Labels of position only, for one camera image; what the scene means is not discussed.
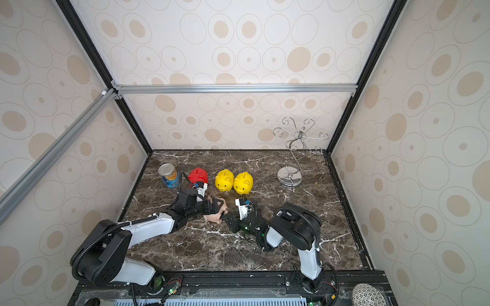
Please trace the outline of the pink piggy bank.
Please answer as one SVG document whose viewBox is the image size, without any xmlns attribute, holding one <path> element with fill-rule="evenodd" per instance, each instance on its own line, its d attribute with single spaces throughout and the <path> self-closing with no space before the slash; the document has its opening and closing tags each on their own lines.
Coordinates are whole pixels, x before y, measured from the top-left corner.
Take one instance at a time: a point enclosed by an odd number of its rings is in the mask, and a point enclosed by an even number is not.
<svg viewBox="0 0 490 306">
<path fill-rule="evenodd" d="M 210 223 L 221 224 L 223 215 L 227 213 L 227 203 L 223 198 L 209 196 L 204 203 L 203 217 Z"/>
</svg>

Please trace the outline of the yellow piggy bank front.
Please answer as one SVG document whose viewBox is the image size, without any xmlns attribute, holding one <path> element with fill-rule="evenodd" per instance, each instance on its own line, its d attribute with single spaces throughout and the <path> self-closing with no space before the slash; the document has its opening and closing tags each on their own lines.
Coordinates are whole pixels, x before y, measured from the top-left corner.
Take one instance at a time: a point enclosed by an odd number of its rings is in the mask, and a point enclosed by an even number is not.
<svg viewBox="0 0 490 306">
<path fill-rule="evenodd" d="M 239 195 L 248 195 L 253 189 L 253 177 L 248 172 L 238 174 L 234 179 L 234 190 Z"/>
</svg>

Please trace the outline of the yellow piggy bank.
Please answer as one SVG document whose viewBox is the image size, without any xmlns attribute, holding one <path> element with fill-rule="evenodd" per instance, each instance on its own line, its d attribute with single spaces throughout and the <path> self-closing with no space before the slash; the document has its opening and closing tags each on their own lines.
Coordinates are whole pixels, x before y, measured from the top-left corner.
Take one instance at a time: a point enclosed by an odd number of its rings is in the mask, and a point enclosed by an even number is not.
<svg viewBox="0 0 490 306">
<path fill-rule="evenodd" d="M 234 179 L 234 190 L 239 195 L 248 195 L 253 189 L 253 177 L 248 172 L 238 174 Z"/>
<path fill-rule="evenodd" d="M 221 192 L 230 191 L 234 185 L 234 174 L 228 170 L 221 170 L 215 177 L 215 186 Z"/>
</svg>

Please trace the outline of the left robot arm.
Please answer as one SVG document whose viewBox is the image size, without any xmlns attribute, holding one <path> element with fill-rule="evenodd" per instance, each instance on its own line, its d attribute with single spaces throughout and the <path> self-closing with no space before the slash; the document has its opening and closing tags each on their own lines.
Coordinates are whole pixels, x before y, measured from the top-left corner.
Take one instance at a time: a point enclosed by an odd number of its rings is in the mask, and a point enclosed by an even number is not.
<svg viewBox="0 0 490 306">
<path fill-rule="evenodd" d="M 200 216 L 217 223 L 226 209 L 224 200 L 206 194 L 205 182 L 191 182 L 188 177 L 185 181 L 187 187 L 178 188 L 176 199 L 163 212 L 121 223 L 100 221 L 71 257 L 72 276 L 96 286 L 109 283 L 159 286 L 163 276 L 158 267 L 128 258 L 128 250 L 154 237 L 175 233 Z"/>
</svg>

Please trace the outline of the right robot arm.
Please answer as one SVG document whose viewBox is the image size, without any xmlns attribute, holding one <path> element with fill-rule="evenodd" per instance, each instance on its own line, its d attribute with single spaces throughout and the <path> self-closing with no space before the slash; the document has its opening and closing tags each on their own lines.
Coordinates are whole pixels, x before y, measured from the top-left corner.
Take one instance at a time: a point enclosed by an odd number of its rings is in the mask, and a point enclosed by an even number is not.
<svg viewBox="0 0 490 306">
<path fill-rule="evenodd" d="M 273 251 L 283 241 L 292 244 L 300 258 L 300 280 L 308 293 L 316 293 L 322 286 L 323 268 L 320 260 L 322 221 L 314 212 L 291 203 L 284 203 L 270 221 L 265 220 L 254 201 L 246 217 L 227 214 L 222 220 L 234 233 L 255 236 L 255 242 L 264 252 Z"/>
</svg>

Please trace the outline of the red piggy bank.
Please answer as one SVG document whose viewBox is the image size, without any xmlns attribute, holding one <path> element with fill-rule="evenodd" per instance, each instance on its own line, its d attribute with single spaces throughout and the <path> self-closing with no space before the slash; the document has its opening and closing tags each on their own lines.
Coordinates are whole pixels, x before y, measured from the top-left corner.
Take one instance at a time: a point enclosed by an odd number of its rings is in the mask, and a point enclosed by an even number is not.
<svg viewBox="0 0 490 306">
<path fill-rule="evenodd" d="M 188 175 L 188 178 L 193 186 L 200 183 L 207 184 L 209 181 L 207 172 L 202 168 L 193 169 Z"/>
</svg>

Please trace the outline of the yellow piggy bank back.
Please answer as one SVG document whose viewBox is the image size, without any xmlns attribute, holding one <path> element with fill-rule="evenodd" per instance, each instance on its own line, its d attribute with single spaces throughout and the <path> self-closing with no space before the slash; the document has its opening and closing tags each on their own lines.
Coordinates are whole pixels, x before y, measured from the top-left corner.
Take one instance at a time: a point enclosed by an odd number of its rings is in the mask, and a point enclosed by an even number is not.
<svg viewBox="0 0 490 306">
<path fill-rule="evenodd" d="M 221 170 L 215 177 L 215 186 L 221 192 L 230 191 L 234 185 L 234 174 L 228 170 Z"/>
</svg>

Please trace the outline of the blue labelled tin can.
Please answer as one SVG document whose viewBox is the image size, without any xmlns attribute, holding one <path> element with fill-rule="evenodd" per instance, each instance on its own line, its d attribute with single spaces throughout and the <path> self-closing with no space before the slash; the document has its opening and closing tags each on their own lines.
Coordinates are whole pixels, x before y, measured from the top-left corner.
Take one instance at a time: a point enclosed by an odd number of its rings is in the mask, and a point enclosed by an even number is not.
<svg viewBox="0 0 490 306">
<path fill-rule="evenodd" d="M 180 178 L 176 167 L 171 163 L 165 163 L 158 169 L 158 175 L 168 188 L 179 186 Z"/>
</svg>

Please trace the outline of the perforated metal mesh dome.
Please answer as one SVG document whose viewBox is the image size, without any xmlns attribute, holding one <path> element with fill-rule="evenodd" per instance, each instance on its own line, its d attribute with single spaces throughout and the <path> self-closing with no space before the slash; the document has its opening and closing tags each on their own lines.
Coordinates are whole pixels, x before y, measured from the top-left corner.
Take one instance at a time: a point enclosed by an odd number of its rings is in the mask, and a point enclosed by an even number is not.
<svg viewBox="0 0 490 306">
<path fill-rule="evenodd" d="M 353 306 L 387 306 L 383 293 L 371 284 L 358 284 L 352 290 Z"/>
</svg>

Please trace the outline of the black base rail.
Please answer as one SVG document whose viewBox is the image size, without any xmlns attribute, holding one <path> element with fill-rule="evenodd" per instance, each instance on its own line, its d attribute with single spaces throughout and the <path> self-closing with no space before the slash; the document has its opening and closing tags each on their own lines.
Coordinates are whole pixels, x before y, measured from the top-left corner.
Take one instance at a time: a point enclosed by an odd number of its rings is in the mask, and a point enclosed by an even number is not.
<svg viewBox="0 0 490 306">
<path fill-rule="evenodd" d="M 326 271 L 320 289 L 308 293 L 298 271 L 169 272 L 151 294 L 139 285 L 78 285 L 69 305 L 352 305 L 357 285 L 368 284 L 384 305 L 397 305 L 382 271 Z"/>
</svg>

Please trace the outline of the horizontal aluminium rail back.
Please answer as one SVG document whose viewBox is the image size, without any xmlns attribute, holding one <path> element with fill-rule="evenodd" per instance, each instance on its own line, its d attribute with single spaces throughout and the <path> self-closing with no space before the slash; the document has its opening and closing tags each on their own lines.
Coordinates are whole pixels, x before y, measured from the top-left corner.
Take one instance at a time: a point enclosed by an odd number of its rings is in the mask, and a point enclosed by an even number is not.
<svg viewBox="0 0 490 306">
<path fill-rule="evenodd" d="M 357 84 L 116 85 L 120 94 L 355 93 Z"/>
</svg>

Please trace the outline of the diagonal aluminium rail left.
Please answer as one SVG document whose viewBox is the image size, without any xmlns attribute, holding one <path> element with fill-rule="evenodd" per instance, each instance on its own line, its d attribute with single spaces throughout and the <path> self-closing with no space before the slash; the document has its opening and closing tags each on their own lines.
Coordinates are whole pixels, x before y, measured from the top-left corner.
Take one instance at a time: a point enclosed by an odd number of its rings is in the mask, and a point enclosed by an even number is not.
<svg viewBox="0 0 490 306">
<path fill-rule="evenodd" d="M 106 89 L 56 141 L 35 161 L 1 197 L 1 222 L 4 223 L 31 190 L 39 183 L 60 157 L 72 146 L 80 134 L 98 116 L 106 104 L 114 99 L 114 89 Z"/>
</svg>

